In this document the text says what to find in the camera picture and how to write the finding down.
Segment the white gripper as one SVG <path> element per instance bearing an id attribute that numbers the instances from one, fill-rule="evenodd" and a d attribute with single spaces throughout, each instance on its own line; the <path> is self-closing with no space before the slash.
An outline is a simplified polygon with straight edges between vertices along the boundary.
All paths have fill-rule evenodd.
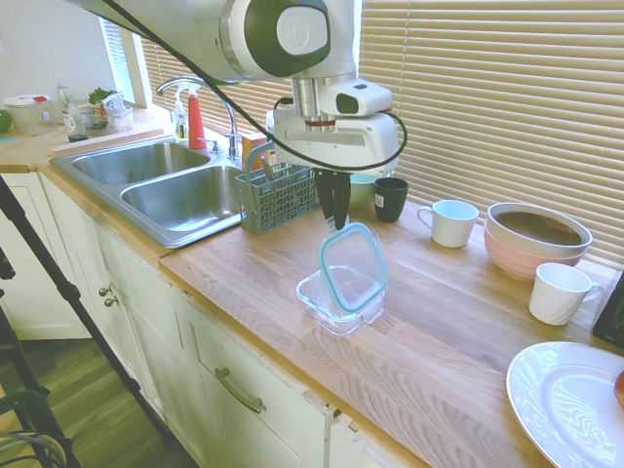
<path id="1" fill-rule="evenodd" d="M 348 173 L 391 174 L 408 141 L 402 121 L 386 113 L 340 118 L 329 130 L 318 131 L 308 129 L 292 107 L 282 107 L 268 113 L 266 123 L 281 160 L 315 168 L 319 203 L 329 229 L 342 229 L 346 223 L 351 198 Z M 328 165 L 341 172 L 324 170 Z"/>

